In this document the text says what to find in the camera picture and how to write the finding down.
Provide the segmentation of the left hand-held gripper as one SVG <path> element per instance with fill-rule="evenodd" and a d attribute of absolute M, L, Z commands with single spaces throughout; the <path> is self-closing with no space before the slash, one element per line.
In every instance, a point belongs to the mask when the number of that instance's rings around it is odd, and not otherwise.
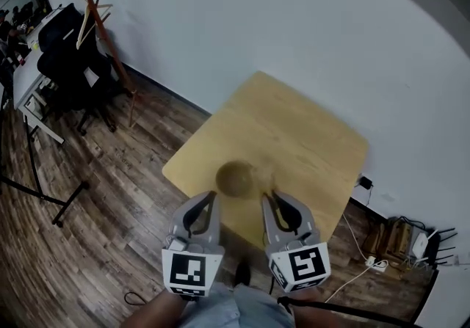
<path fill-rule="evenodd" d="M 202 192 L 183 203 L 173 214 L 170 234 L 162 249 L 165 288 L 181 297 L 207 297 L 225 254 L 218 245 L 220 200 L 217 193 Z"/>

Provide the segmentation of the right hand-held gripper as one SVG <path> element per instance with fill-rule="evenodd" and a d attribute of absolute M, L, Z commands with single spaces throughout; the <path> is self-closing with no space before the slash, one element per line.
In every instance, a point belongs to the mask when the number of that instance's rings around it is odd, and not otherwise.
<path fill-rule="evenodd" d="M 268 266 L 285 293 L 318 286 L 331 275 L 328 246 L 310 208 L 274 190 L 261 199 Z"/>

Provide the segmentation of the round brown ball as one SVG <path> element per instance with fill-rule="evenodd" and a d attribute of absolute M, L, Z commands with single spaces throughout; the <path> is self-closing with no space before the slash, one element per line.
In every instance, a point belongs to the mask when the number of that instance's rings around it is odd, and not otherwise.
<path fill-rule="evenodd" d="M 254 186 L 252 171 L 253 166 L 246 161 L 228 161 L 215 175 L 217 188 L 229 197 L 247 197 Z"/>

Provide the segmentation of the person's right forearm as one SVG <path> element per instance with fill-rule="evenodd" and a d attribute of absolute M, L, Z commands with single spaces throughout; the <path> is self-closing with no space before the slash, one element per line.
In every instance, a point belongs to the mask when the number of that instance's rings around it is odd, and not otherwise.
<path fill-rule="evenodd" d="M 319 302 L 321 293 L 317 288 L 306 288 L 293 291 L 288 294 L 292 299 L 303 302 Z M 294 321 L 296 328 L 336 328 L 337 321 L 335 316 L 322 309 L 313 307 L 293 306 Z"/>

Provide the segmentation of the person's left forearm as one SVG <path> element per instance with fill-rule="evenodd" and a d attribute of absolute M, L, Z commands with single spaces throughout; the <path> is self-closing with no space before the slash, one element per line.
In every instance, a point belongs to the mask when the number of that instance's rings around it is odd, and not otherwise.
<path fill-rule="evenodd" d="M 163 290 L 129 316 L 120 328 L 176 328 L 188 301 Z"/>

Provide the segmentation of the person's black shoe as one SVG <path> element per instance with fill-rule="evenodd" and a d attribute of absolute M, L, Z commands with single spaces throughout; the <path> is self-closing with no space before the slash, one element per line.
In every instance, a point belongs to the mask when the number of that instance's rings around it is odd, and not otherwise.
<path fill-rule="evenodd" d="M 233 287 L 236 287 L 238 285 L 249 286 L 250 281 L 251 281 L 250 264 L 247 260 L 242 260 L 237 265 L 235 275 L 234 275 Z"/>

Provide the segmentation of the white power strip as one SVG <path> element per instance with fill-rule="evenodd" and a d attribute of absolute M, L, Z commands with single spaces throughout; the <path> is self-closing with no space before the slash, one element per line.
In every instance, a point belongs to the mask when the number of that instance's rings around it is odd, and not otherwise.
<path fill-rule="evenodd" d="M 373 271 L 383 273 L 388 267 L 387 260 L 378 260 L 375 256 L 370 255 L 365 260 L 365 265 Z"/>

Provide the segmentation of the cardboard box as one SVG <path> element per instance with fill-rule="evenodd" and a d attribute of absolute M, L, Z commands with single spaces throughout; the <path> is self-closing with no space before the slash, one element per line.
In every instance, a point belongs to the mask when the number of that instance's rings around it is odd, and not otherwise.
<path fill-rule="evenodd" d="M 404 218 L 375 222 L 369 229 L 362 249 L 368 255 L 387 260 L 392 266 L 400 267 L 408 258 L 412 229 L 413 226 Z"/>

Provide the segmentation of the white router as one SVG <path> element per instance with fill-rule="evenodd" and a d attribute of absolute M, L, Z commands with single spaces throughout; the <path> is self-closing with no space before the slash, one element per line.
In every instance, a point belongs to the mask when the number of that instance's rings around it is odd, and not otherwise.
<path fill-rule="evenodd" d="M 413 234 L 411 239 L 412 256 L 416 259 L 423 258 L 428 242 L 428 234 L 425 231 L 419 231 L 416 234 Z"/>

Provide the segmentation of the black router with antennas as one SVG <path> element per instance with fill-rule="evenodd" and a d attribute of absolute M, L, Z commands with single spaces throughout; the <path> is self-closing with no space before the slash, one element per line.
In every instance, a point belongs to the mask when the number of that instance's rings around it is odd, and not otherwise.
<path fill-rule="evenodd" d="M 457 234 L 454 227 L 432 232 L 424 252 L 425 263 L 433 269 L 446 264 L 454 256 L 456 249 L 456 247 L 449 246 L 448 241 Z"/>

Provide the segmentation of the black office chair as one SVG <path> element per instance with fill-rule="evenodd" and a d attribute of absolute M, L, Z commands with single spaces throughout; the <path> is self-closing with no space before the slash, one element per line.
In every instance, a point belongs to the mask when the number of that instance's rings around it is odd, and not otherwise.
<path fill-rule="evenodd" d="M 73 3 L 61 9 L 41 28 L 38 35 L 39 49 L 45 52 L 59 39 L 70 33 L 77 33 L 82 26 L 83 17 Z"/>
<path fill-rule="evenodd" d="M 110 132 L 116 125 L 106 109 L 112 97 L 118 93 L 118 83 L 110 73 L 98 77 L 90 84 L 85 69 L 79 60 L 73 59 L 66 51 L 45 52 L 37 62 L 37 69 L 51 79 L 57 89 L 51 94 L 51 111 L 60 116 L 69 111 L 83 111 L 84 114 L 76 130 L 84 136 L 84 124 L 91 115 L 99 114 Z"/>

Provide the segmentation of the red-brown coat rack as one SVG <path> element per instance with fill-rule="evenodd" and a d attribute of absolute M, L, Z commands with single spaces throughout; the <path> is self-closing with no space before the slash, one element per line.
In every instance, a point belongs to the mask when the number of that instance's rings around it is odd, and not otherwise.
<path fill-rule="evenodd" d="M 123 66 L 123 63 L 120 61 L 120 58 L 117 53 L 117 49 L 112 42 L 105 26 L 104 21 L 109 17 L 108 15 L 99 15 L 98 14 L 98 5 L 99 0 L 86 0 L 87 6 L 93 17 L 95 19 L 96 26 L 98 27 L 98 32 L 100 35 L 100 39 L 103 40 L 111 53 L 113 61 L 115 63 L 115 67 L 117 68 L 117 74 L 120 80 L 124 83 L 126 89 L 131 94 L 131 105 L 129 109 L 129 127 L 132 127 L 134 124 L 134 107 L 138 98 L 137 93 L 137 86 L 135 85 L 134 81 L 131 79 L 130 75 L 127 73 L 126 69 Z"/>

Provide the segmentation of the wooden clothes hanger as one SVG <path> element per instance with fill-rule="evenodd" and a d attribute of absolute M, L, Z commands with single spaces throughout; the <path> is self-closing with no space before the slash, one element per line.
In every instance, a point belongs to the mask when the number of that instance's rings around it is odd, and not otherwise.
<path fill-rule="evenodd" d="M 97 5 L 96 6 L 96 9 L 97 10 L 100 10 L 102 9 L 103 12 L 102 13 L 99 13 L 99 18 L 101 21 L 105 21 L 109 15 L 110 15 L 110 9 L 113 7 L 112 4 L 102 4 L 102 5 Z M 76 49 L 79 50 L 82 43 L 84 42 L 84 40 L 87 38 L 88 34 L 91 33 L 92 30 L 94 30 L 95 26 L 97 25 L 97 21 L 94 21 L 94 23 L 92 25 L 89 25 L 88 21 L 89 21 L 89 17 L 92 15 L 92 11 L 91 11 L 91 7 L 90 5 L 88 4 L 86 7 L 85 7 L 85 11 L 84 11 L 84 18 L 83 18 L 83 21 L 82 21 L 82 26 L 79 30 L 79 34 L 78 34 L 78 37 L 77 37 L 77 41 L 76 41 Z"/>

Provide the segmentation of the white desk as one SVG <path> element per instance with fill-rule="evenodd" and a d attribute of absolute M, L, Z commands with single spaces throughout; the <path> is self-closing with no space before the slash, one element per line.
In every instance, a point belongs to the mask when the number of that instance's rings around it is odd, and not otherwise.
<path fill-rule="evenodd" d="M 14 109 L 20 111 L 23 120 L 27 121 L 31 128 L 41 129 L 60 145 L 64 142 L 64 139 L 50 129 L 44 122 L 45 117 L 39 118 L 35 114 L 35 111 L 28 107 L 27 103 L 31 98 L 35 98 L 38 103 L 43 106 L 46 105 L 46 102 L 36 93 L 36 90 L 45 78 L 37 69 L 37 62 L 43 53 L 40 50 L 38 39 L 40 30 L 61 12 L 62 8 L 59 8 L 47 15 L 41 23 L 26 36 L 26 44 L 31 49 L 31 52 L 25 58 L 24 64 L 16 68 L 13 74 Z"/>

